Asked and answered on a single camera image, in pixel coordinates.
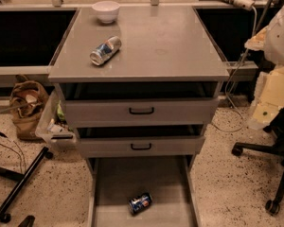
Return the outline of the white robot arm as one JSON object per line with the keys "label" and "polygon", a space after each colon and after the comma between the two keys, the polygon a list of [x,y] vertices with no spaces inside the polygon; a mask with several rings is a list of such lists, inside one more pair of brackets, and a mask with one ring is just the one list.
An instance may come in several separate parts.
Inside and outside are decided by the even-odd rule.
{"label": "white robot arm", "polygon": [[247,125],[261,130],[267,127],[284,108],[284,6],[269,25],[249,39],[247,49],[263,51],[264,58],[275,68],[269,73],[260,73]]}

